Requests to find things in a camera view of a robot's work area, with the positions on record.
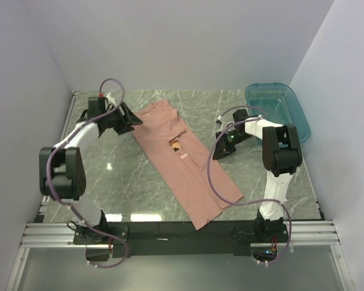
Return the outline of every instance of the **gray floor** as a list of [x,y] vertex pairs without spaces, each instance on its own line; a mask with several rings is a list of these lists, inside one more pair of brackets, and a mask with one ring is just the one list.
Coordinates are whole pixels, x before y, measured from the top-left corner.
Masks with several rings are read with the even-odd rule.
[[83,249],[31,249],[18,290],[341,291],[329,246],[295,247],[266,268],[232,255],[134,256],[113,269]]
[[[84,92],[75,97],[69,112],[68,134],[87,108]],[[242,90],[144,90],[127,92],[125,102],[134,111],[157,99],[167,99],[207,148],[214,144],[214,121],[226,109],[245,105]],[[232,121],[231,114],[226,120]],[[143,153],[133,136],[106,131],[83,155],[87,192],[109,221],[188,221],[172,192]],[[244,201],[264,196],[266,171],[261,162],[261,146],[251,138],[237,152],[221,160],[221,165],[244,193]],[[303,164],[292,179],[287,206],[294,219],[320,219],[311,182]],[[230,207],[217,220],[254,219],[258,206]],[[66,222],[73,214],[50,201],[44,222]]]

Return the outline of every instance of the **pink fabric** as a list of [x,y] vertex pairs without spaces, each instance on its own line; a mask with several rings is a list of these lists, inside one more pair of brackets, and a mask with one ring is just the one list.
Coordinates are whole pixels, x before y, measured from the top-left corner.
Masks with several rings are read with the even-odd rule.
[[[183,209],[198,230],[229,205],[219,200],[207,181],[208,149],[192,133],[167,100],[155,101],[135,112],[143,125],[135,126],[133,135],[151,162],[160,172]],[[179,141],[178,151],[170,141]],[[211,163],[212,180],[228,200],[243,197],[235,183],[217,161]]]

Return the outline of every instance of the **gray marble tabletop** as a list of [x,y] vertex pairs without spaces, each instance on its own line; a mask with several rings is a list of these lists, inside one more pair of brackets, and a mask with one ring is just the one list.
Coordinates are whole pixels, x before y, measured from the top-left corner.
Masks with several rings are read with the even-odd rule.
[[[84,109],[87,97],[74,97],[65,134],[70,133]],[[214,121],[226,109],[245,105],[242,90],[142,90],[128,91],[125,102],[132,111],[157,99],[167,99],[207,148],[215,141]],[[148,160],[131,133],[118,136],[107,130],[83,154],[87,193],[104,210],[109,221],[188,221],[189,217]],[[264,197],[266,170],[261,146],[251,138],[237,146],[237,152],[220,160],[221,165],[244,193],[243,201]],[[305,163],[293,177],[287,194],[287,207],[294,219],[320,219],[318,204]],[[258,205],[232,206],[216,220],[254,219]],[[72,212],[49,202],[44,222],[66,222]]]

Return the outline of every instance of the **wall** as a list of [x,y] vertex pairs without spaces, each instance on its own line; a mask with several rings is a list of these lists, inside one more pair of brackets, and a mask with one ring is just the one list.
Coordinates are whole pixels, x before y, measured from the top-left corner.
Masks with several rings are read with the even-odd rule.
[[71,89],[289,83],[333,0],[22,0]]
[[39,149],[59,140],[70,95],[24,6],[0,0],[0,290],[41,202]]
[[311,138],[306,162],[364,290],[364,0],[336,0],[291,82]]

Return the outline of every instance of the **teal plastic bin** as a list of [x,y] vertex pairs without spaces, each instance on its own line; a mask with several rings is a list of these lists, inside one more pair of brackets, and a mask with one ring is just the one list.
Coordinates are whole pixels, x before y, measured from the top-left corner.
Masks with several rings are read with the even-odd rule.
[[[308,140],[310,136],[308,122],[294,91],[290,87],[282,83],[256,83],[247,87],[245,98],[247,105],[267,112],[265,118],[268,121],[295,125],[301,143]],[[261,111],[249,108],[248,113],[260,115]]]

